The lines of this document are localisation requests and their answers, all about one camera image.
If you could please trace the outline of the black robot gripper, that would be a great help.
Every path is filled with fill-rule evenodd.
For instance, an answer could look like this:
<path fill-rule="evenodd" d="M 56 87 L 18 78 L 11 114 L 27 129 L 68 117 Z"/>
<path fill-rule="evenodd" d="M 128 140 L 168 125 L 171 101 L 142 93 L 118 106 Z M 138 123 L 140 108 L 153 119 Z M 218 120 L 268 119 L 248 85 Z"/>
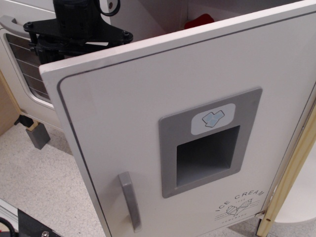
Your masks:
<path fill-rule="evenodd" d="M 120 1 L 111 12 L 104 12 L 98 0 L 54 0 L 56 18 L 24 24 L 30 37 L 36 35 L 61 42 L 85 44 L 106 42 L 123 45 L 132 42 L 133 34 L 105 22 L 102 16 L 112 17 L 120 10 Z M 47 64 L 65 59 L 59 46 L 37 44 L 40 63 Z"/>

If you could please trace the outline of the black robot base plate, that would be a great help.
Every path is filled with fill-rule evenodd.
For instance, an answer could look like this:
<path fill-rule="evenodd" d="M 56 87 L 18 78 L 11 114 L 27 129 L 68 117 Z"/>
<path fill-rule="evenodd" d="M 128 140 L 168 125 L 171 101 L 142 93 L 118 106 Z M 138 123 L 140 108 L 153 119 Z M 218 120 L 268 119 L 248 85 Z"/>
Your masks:
<path fill-rule="evenodd" d="M 21 210 L 0 211 L 1 237 L 60 237 L 57 232 Z"/>

